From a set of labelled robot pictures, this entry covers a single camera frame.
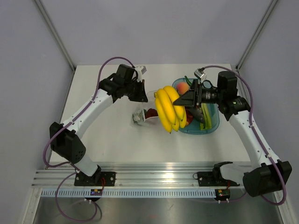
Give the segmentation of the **yellow banana bunch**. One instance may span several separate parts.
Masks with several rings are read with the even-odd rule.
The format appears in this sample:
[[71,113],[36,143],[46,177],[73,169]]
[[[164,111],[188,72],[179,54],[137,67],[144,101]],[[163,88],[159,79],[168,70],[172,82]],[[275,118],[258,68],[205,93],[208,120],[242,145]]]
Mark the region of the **yellow banana bunch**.
[[154,98],[159,119],[168,133],[171,133],[172,130],[177,132],[186,126],[185,107],[173,104],[179,98],[179,94],[172,86],[165,86],[157,90],[154,92]]

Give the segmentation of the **clear zip top bag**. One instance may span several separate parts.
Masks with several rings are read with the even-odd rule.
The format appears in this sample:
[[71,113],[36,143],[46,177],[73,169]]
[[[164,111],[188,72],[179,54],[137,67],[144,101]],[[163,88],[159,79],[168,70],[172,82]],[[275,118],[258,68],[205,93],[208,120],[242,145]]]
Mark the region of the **clear zip top bag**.
[[131,124],[135,126],[154,127],[161,125],[155,104],[154,93],[146,93],[148,102],[139,102],[131,116]]

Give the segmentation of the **red apple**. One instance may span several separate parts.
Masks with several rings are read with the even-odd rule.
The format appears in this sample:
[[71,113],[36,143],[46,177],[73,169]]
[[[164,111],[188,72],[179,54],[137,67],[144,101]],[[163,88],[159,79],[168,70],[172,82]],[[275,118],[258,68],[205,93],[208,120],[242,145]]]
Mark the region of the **red apple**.
[[145,112],[145,118],[151,118],[151,117],[158,117],[158,113],[156,109],[153,108],[149,108],[146,112]]

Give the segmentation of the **green bell pepper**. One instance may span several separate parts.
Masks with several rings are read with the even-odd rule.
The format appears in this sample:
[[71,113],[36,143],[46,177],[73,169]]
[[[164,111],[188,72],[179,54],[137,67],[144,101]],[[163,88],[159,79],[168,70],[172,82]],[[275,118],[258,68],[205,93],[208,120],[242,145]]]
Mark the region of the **green bell pepper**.
[[142,116],[140,114],[132,114],[132,120],[135,124],[142,122]]

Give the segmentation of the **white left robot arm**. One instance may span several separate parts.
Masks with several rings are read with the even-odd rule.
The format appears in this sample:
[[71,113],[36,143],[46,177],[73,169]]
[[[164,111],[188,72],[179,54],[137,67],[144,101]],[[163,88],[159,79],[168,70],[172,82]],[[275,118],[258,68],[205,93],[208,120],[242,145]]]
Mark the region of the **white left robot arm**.
[[85,181],[97,185],[101,180],[101,168],[86,154],[81,139],[89,126],[116,100],[127,97],[129,101],[147,103],[143,74],[145,66],[119,65],[107,78],[98,79],[94,94],[83,106],[61,124],[50,126],[48,146],[83,173]]

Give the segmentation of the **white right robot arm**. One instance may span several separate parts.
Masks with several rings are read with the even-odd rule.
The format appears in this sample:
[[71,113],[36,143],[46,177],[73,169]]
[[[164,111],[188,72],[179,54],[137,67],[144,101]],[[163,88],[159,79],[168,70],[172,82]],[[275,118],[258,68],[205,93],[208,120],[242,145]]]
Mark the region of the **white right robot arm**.
[[280,158],[270,149],[253,121],[253,103],[238,95],[237,81],[240,76],[232,71],[218,74],[217,86],[206,88],[194,80],[190,89],[174,101],[174,105],[195,107],[203,103],[217,104],[219,111],[238,133],[250,158],[252,170],[245,172],[242,183],[251,197],[282,191],[286,201],[286,183],[292,172],[288,161]]

